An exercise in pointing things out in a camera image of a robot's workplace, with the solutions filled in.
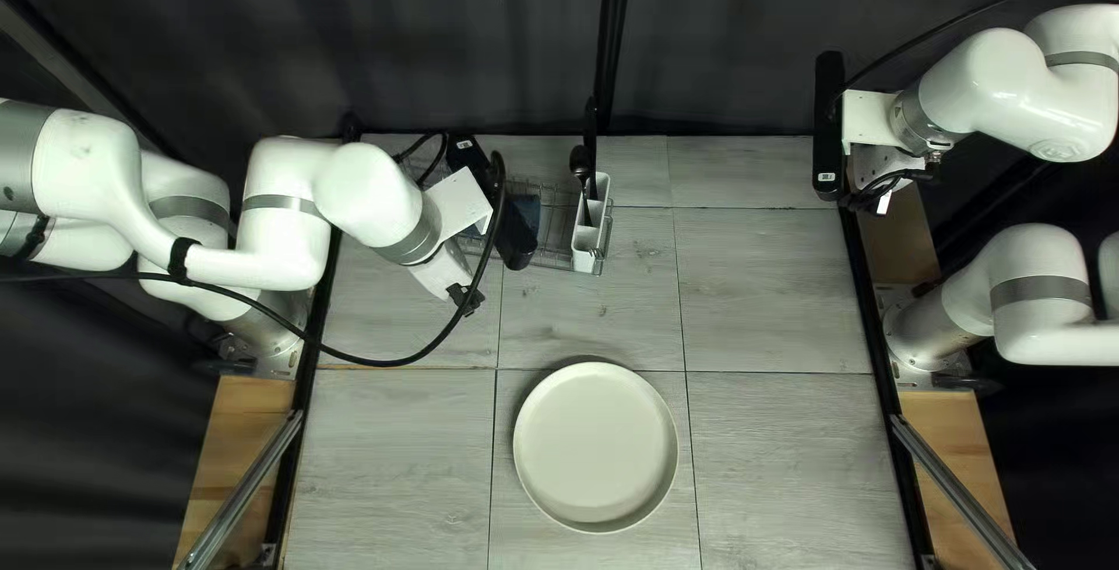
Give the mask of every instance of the gray metal band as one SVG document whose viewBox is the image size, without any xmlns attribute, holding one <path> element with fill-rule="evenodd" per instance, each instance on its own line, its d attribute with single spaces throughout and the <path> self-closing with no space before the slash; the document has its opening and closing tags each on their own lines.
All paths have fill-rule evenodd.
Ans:
<svg viewBox="0 0 1119 570">
<path fill-rule="evenodd" d="M 1079 279 L 1057 275 L 1033 275 L 1006 280 L 990 289 L 990 309 L 1031 299 L 1068 299 L 1085 306 L 1092 305 L 1088 284 Z"/>
<path fill-rule="evenodd" d="M 35 245 L 35 249 L 27 255 L 28 260 L 34 259 L 43 250 L 43 245 L 50 237 L 50 230 L 55 228 L 55 221 L 56 218 L 50 218 L 47 223 L 47 228 L 43 231 L 43 242 Z M 4 234 L 3 239 L 0 239 L 0 255 L 10 258 L 19 253 L 19 250 L 27 243 L 27 234 L 31 233 L 37 222 L 39 222 L 37 214 L 25 214 L 22 212 L 16 214 L 16 217 L 11 221 L 11 226 L 8 227 L 8 233 Z"/>
<path fill-rule="evenodd" d="M 43 124 L 55 111 L 16 101 L 0 103 L 0 207 L 41 213 L 31 191 L 31 158 Z"/>
<path fill-rule="evenodd" d="M 971 134 L 946 131 L 938 127 L 921 105 L 915 86 L 905 90 L 894 100 L 890 110 L 890 125 L 902 142 L 902 150 L 913 157 L 951 150 L 956 142 Z"/>
<path fill-rule="evenodd" d="M 302 212 L 303 214 L 310 214 L 316 218 L 322 218 L 326 221 L 326 218 L 322 217 L 322 214 L 319 213 L 319 208 L 314 206 L 314 203 L 305 198 L 297 198 L 294 196 L 286 196 L 283 194 L 258 194 L 256 196 L 250 196 L 244 203 L 241 204 L 241 209 L 243 212 L 269 207 L 274 209 Z"/>
<path fill-rule="evenodd" d="M 151 213 L 157 218 L 170 218 L 172 216 L 190 216 L 209 221 L 215 225 L 232 233 L 233 224 L 229 222 L 229 213 L 220 205 L 206 198 L 197 196 L 164 196 L 148 204 Z"/>
<path fill-rule="evenodd" d="M 423 209 L 420 212 L 420 222 L 412 228 L 412 233 L 396 244 L 374 246 L 373 250 L 389 262 L 411 264 L 424 258 L 439 245 L 440 230 L 442 230 L 442 218 L 439 215 L 439 207 L 425 194 Z"/>
<path fill-rule="evenodd" d="M 1083 63 L 1087 65 L 1099 65 L 1100 67 L 1107 67 L 1112 72 L 1119 73 L 1119 60 L 1116 60 L 1113 56 L 1109 56 L 1103 53 L 1072 52 L 1072 53 L 1051 54 L 1045 57 L 1046 67 L 1056 67 L 1057 65 L 1072 65 L 1075 63 Z"/>
</svg>

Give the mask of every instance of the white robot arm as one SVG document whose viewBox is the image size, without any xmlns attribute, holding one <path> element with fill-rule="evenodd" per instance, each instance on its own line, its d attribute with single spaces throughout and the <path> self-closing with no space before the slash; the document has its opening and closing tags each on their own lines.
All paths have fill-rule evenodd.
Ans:
<svg viewBox="0 0 1119 570">
<path fill-rule="evenodd" d="M 923 169 L 975 132 L 1047 161 L 1091 159 L 1115 138 L 1117 73 L 1116 4 L 1055 9 L 1024 32 L 978 32 L 903 92 L 844 93 L 841 134 L 854 163 L 853 186 Z"/>
<path fill-rule="evenodd" d="M 911 303 L 890 307 L 883 329 L 897 362 L 937 371 L 956 352 L 994 337 L 999 354 L 1029 365 L 1119 365 L 1119 233 L 1100 246 L 1108 320 L 1097 321 L 1075 236 L 1016 225 L 963 270 Z"/>
<path fill-rule="evenodd" d="M 253 149 L 229 249 L 229 194 L 217 177 L 140 151 L 115 120 L 3 100 L 0 183 L 0 255 L 107 271 L 134 250 L 141 272 L 177 264 L 179 274 L 225 286 L 298 326 L 331 224 L 407 267 L 435 297 L 461 303 L 472 274 L 450 239 L 470 225 L 486 233 L 492 215 L 469 169 L 421 191 L 376 146 L 267 138 Z M 298 337 L 241 301 L 168 281 L 141 286 L 264 355 L 283 355 L 283 366 L 295 353 Z"/>
<path fill-rule="evenodd" d="M 156 217 L 145 187 L 167 196 L 187 186 L 175 195 L 228 207 L 219 180 L 167 159 L 142 159 L 132 130 L 109 118 L 4 101 L 0 140 L 8 141 L 0 148 L 8 184 L 0 208 L 107 225 L 159 269 L 168 269 L 182 235 Z M 467 226 L 485 232 L 491 215 L 469 171 L 421 193 L 375 146 L 298 138 L 256 144 L 242 209 L 236 249 L 204 243 L 186 251 L 189 279 L 304 290 L 322 275 L 331 224 L 411 267 Z M 445 298 L 445 288 L 425 286 Z"/>
</svg>

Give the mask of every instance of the metal rail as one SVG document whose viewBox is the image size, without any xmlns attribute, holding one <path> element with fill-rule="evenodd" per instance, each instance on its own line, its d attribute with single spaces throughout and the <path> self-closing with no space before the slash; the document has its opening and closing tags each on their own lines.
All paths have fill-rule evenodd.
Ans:
<svg viewBox="0 0 1119 570">
<path fill-rule="evenodd" d="M 195 545 L 190 546 L 190 551 L 179 562 L 178 570 L 207 570 L 209 568 L 214 557 L 222 550 L 226 538 L 241 521 L 241 516 L 244 515 L 248 502 L 253 499 L 256 489 L 264 482 L 264 477 L 280 461 L 280 456 L 288 449 L 302 427 L 303 411 L 288 413 L 288 420 L 275 431 L 269 443 L 256 456 L 253 465 L 248 466 L 248 470 L 237 482 L 237 486 L 222 504 L 222 508 L 214 515 L 203 534 L 195 540 Z"/>
<path fill-rule="evenodd" d="M 990 514 L 979 504 L 979 501 L 968 492 L 968 488 L 960 483 L 960 479 L 952 474 L 952 470 L 940 460 L 937 452 L 924 442 L 921 434 L 913 429 L 905 418 L 900 414 L 891 414 L 890 423 L 893 427 L 894 436 L 910 451 L 913 460 L 919 462 L 929 474 L 944 496 L 952 503 L 952 506 L 960 512 L 968 526 L 982 540 L 995 559 L 1007 570 L 1036 570 L 1034 564 L 1022 554 L 1018 546 L 1006 536 L 1003 529 L 991 518 Z"/>
</svg>

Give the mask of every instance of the black cable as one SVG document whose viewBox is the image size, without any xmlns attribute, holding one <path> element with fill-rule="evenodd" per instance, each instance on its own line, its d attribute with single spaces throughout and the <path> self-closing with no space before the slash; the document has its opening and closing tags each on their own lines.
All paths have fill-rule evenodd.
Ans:
<svg viewBox="0 0 1119 570">
<path fill-rule="evenodd" d="M 877 178 L 866 184 L 866 186 L 858 191 L 850 193 L 843 197 L 839 200 L 839 205 L 847 207 L 848 209 L 865 209 L 873 205 L 875 200 L 885 196 L 886 193 L 894 189 L 897 183 L 902 179 L 910 179 L 913 181 L 933 180 L 939 175 L 939 166 L 935 161 L 930 161 L 929 166 L 930 169 L 927 170 L 905 168 L 878 175 Z"/>
<path fill-rule="evenodd" d="M 877 68 L 882 67 L 883 65 L 885 65 L 886 62 L 888 62 L 888 60 L 897 57 L 899 55 L 901 55 L 902 53 L 904 53 L 904 52 L 913 48 L 914 46 L 929 40 L 931 37 L 935 36 L 935 35 L 938 35 L 940 32 L 943 32 L 944 30 L 948 30 L 949 28 L 953 28 L 956 26 L 959 26 L 960 24 L 963 24 L 965 21 L 967 21 L 967 20 L 969 20 L 969 19 L 971 19 L 971 18 L 974 18 L 976 16 L 982 15 L 982 13 L 985 13 L 985 12 L 987 12 L 987 11 L 994 9 L 994 8 L 1000 7 L 1000 6 L 1003 6 L 1003 4 L 1005 4 L 1006 2 L 1009 2 L 1009 1 L 1014 1 L 1014 0 L 991 0 L 991 1 L 989 1 L 989 2 L 987 2 L 985 4 L 982 4 L 982 6 L 976 7 L 976 8 L 971 9 L 971 10 L 969 10 L 969 11 L 962 13 L 962 15 L 958 15 L 958 16 L 953 17 L 952 19 L 949 19 L 948 21 L 946 21 L 946 22 L 943 22 L 943 24 L 941 24 L 939 26 L 935 26 L 935 27 L 929 29 L 929 30 L 927 30 L 927 31 L 918 35 L 916 37 L 913 37 L 909 41 L 905 41 L 904 44 L 897 46 L 896 48 L 890 50 L 888 53 L 880 56 L 873 63 L 871 63 L 869 65 L 867 65 L 863 69 L 858 71 L 855 75 L 853 75 L 850 78 L 847 80 L 847 82 L 845 82 L 843 84 L 843 86 L 839 88 L 839 91 L 836 92 L 836 95 L 831 96 L 831 101 L 830 101 L 830 103 L 828 103 L 828 112 L 829 113 L 834 113 L 835 112 L 836 101 L 839 100 L 839 96 L 843 95 L 843 93 L 845 91 L 847 91 L 847 90 L 852 88 L 853 86 L 855 86 L 855 83 L 862 81 L 868 74 L 871 74 L 875 69 L 877 69 Z"/>
<path fill-rule="evenodd" d="M 408 148 L 406 148 L 406 149 L 402 150 L 401 152 L 394 155 L 393 156 L 393 161 L 396 161 L 397 163 L 403 162 L 405 159 L 407 159 L 408 157 L 411 157 L 413 152 L 415 152 L 416 150 L 419 150 L 420 147 L 423 146 L 425 141 L 427 141 L 427 140 L 430 140 L 430 139 L 432 139 L 434 137 L 435 137 L 435 133 L 424 133 L 424 134 L 420 136 L 420 139 L 416 140 L 416 141 L 414 141 L 414 142 L 412 142 L 412 146 L 410 146 Z"/>
<path fill-rule="evenodd" d="M 423 187 L 423 183 L 427 180 L 427 177 L 430 177 L 432 172 L 435 171 L 435 167 L 439 166 L 439 162 L 443 160 L 443 156 L 446 155 L 448 134 L 440 133 L 440 136 L 442 136 L 443 141 L 439 144 L 439 152 L 435 153 L 435 159 L 431 160 L 427 169 L 423 171 L 423 175 L 420 175 L 419 179 L 416 179 L 416 185 L 420 187 Z"/>
<path fill-rule="evenodd" d="M 210 292 L 222 295 L 223 297 L 228 297 L 229 299 L 235 299 L 237 301 L 241 301 L 242 303 L 245 303 L 246 306 L 253 308 L 254 310 L 261 312 L 262 315 L 280 324 L 280 326 L 286 329 L 288 331 L 300 337 L 307 345 L 310 345 L 319 349 L 320 352 L 326 352 L 327 354 L 330 354 L 336 358 L 370 367 L 388 368 L 388 367 L 399 367 L 404 365 L 410 365 L 423 358 L 427 354 L 432 353 L 436 347 L 439 347 L 443 343 L 444 339 L 446 339 L 448 336 L 450 336 L 451 331 L 454 330 L 454 327 L 459 325 L 459 321 L 462 320 L 462 317 L 466 315 L 467 310 L 470 309 L 470 306 L 473 303 L 474 295 L 478 292 L 478 286 L 481 283 L 482 275 L 486 273 L 486 264 L 489 262 L 490 253 L 493 251 L 493 243 L 497 239 L 498 232 L 501 228 L 501 222 L 505 219 L 505 194 L 506 194 L 505 160 L 501 158 L 501 153 L 497 151 L 493 151 L 490 155 L 490 160 L 496 170 L 495 179 L 497 181 L 497 202 L 493 207 L 496 209 L 496 214 L 493 216 L 493 222 L 490 223 L 490 230 L 486 234 L 486 245 L 482 249 L 482 254 L 481 259 L 478 261 L 478 267 L 474 269 L 474 277 L 470 281 L 470 288 L 467 289 L 467 293 L 466 296 L 463 296 L 462 302 L 459 305 L 459 308 L 454 311 L 454 315 L 451 316 L 451 320 L 446 321 L 446 325 L 443 326 L 443 329 L 440 330 L 440 333 L 436 334 L 435 337 L 432 338 L 430 343 L 424 345 L 423 348 L 421 348 L 419 352 L 410 356 L 405 356 L 403 358 L 396 358 L 393 361 L 377 361 L 373 358 L 363 358 L 361 356 L 355 356 L 352 354 L 335 349 L 333 347 L 326 345 L 321 340 L 314 339 L 314 337 L 300 329 L 298 326 L 295 326 L 295 324 L 285 319 L 283 316 L 278 314 L 272 308 L 269 308 L 267 306 L 261 303 L 255 299 L 250 299 L 248 297 L 245 297 L 239 292 L 235 292 L 233 290 L 229 290 L 228 288 L 224 288 L 214 283 L 206 283 L 192 280 L 187 280 L 189 282 L 188 286 L 191 286 L 194 288 L 200 288 L 203 290 L 208 290 Z M 129 272 L 113 271 L 104 273 L 82 273 L 76 275 L 69 273 L 9 275 L 9 277 L 0 277 L 0 283 L 2 282 L 23 283 L 32 281 L 77 280 L 77 279 L 137 279 L 137 280 L 147 279 L 147 280 L 169 281 L 172 283 L 177 283 L 177 280 L 167 273 L 147 273 L 141 271 L 129 271 Z"/>
</svg>

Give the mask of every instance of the wire dish rack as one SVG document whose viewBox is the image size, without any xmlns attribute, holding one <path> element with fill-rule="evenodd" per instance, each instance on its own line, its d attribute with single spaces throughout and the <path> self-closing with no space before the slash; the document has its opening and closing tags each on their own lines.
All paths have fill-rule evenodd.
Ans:
<svg viewBox="0 0 1119 570">
<path fill-rule="evenodd" d="M 404 160 L 402 167 L 413 179 L 420 178 L 427 170 L 430 159 L 414 159 L 412 157 Z M 439 166 L 432 170 L 425 181 L 429 187 L 449 177 L 451 169 L 445 161 L 440 161 Z M 540 217 L 536 231 L 536 253 L 529 262 L 532 267 L 543 267 L 561 271 L 572 271 L 571 239 L 575 233 L 575 212 L 579 205 L 579 188 L 574 183 L 570 186 L 560 184 L 543 183 L 538 179 L 509 175 L 506 177 L 506 197 L 537 197 L 540 202 Z M 610 232 L 613 227 L 613 200 L 606 200 L 604 217 L 605 240 L 602 249 L 592 252 L 594 254 L 594 265 L 592 275 L 601 275 L 602 267 L 606 261 L 606 251 L 610 246 Z M 481 255 L 485 246 L 485 239 L 474 231 L 473 227 L 459 233 L 455 236 L 459 247 L 469 255 Z M 490 259 L 500 259 L 495 251 Z"/>
</svg>

